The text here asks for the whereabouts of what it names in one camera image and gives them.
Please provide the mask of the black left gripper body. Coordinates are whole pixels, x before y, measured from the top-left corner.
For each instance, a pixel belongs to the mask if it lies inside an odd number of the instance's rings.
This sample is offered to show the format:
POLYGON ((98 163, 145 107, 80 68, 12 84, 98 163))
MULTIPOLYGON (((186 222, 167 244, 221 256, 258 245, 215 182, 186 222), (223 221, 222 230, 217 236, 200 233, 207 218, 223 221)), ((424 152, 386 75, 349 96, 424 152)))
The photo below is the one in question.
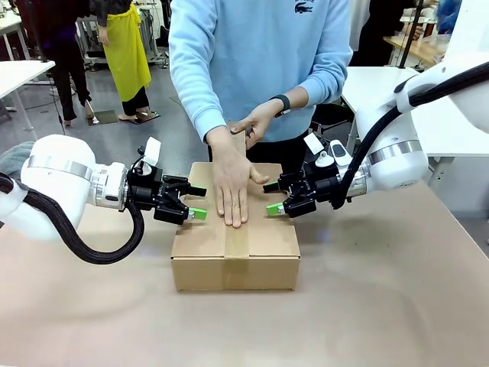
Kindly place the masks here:
POLYGON ((141 168, 130 168, 126 177, 127 195, 125 207, 132 202, 139 210, 162 210, 160 187, 163 171, 152 167, 149 174, 143 174, 141 168))

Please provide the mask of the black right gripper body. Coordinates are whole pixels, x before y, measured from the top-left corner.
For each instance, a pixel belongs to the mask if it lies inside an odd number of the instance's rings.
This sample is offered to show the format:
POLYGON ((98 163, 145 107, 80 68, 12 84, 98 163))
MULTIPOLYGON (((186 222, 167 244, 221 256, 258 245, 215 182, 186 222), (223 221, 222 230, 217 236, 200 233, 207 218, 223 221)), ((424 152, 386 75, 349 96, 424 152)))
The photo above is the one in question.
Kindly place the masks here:
POLYGON ((318 203, 330 201, 341 183, 336 163, 326 167, 318 167, 316 163, 305 163, 303 170, 309 184, 309 196, 318 203))

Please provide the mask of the person's right hand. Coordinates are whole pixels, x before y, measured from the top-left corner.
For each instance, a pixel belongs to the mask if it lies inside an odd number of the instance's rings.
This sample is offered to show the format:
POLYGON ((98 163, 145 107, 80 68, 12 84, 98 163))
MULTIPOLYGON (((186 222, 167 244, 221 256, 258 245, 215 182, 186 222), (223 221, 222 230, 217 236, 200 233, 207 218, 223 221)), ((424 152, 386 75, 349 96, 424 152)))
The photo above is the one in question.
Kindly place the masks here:
POLYGON ((214 128, 206 140, 212 151, 217 212, 227 226, 239 228, 248 221, 248 181, 265 184, 269 177, 259 173, 237 149, 227 127, 214 128))

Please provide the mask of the person's left hand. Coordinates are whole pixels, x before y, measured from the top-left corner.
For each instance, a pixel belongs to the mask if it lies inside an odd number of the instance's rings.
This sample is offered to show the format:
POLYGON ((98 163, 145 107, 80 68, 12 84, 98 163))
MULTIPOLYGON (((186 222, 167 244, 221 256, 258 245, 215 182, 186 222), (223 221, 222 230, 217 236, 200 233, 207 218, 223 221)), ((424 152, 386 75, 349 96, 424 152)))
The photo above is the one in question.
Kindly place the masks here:
POLYGON ((262 140, 269 124, 275 116, 282 111, 283 102, 272 99, 254 108, 244 119, 231 127, 233 135, 245 133, 246 148, 250 149, 262 140))

